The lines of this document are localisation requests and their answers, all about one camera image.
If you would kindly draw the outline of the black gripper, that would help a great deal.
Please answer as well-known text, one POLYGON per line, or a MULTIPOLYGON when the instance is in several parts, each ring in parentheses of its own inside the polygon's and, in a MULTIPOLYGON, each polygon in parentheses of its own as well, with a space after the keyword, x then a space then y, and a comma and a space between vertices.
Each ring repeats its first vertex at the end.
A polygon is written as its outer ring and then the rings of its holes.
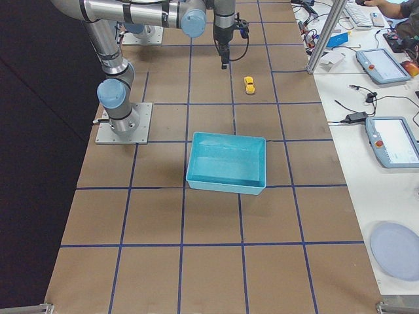
POLYGON ((214 29, 213 40, 215 47, 221 57, 221 69, 227 69, 230 62, 230 48, 229 42, 233 38, 233 29, 214 29))

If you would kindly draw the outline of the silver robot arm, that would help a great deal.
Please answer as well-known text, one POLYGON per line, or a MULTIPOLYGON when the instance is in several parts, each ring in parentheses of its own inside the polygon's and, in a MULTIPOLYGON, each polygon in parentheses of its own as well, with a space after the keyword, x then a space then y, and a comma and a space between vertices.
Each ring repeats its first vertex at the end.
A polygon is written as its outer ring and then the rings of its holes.
POLYGON ((131 133, 140 122, 129 101, 133 65, 122 56, 109 22, 181 29, 191 38, 203 34, 211 1, 53 1, 66 16, 80 20, 101 62, 107 80, 98 97, 115 133, 131 133))
POLYGON ((230 45, 236 27, 235 1, 123 1, 124 22, 177 28, 190 38, 201 36, 207 10, 213 11, 213 41, 221 68, 230 63, 230 45))

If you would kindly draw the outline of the person forearm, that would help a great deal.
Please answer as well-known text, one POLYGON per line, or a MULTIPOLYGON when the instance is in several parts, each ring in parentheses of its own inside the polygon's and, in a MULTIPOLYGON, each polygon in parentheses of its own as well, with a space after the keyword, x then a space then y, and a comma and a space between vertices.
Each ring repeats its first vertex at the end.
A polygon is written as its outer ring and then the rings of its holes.
POLYGON ((401 4, 391 3, 387 0, 364 1, 364 4, 370 7, 377 7, 385 17, 391 19, 402 20, 410 15, 402 9, 401 4))

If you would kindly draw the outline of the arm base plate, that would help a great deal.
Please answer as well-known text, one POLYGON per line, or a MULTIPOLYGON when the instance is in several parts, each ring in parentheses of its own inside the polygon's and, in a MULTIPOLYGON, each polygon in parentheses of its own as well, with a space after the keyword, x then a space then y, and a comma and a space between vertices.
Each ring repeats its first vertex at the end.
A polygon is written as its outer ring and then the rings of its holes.
POLYGON ((131 103, 132 111, 123 120, 113 120, 103 110, 95 143, 97 145, 146 145, 153 111, 153 103, 131 103))
POLYGON ((160 46, 163 38, 163 28, 145 24, 124 24, 123 45, 130 46, 160 46))

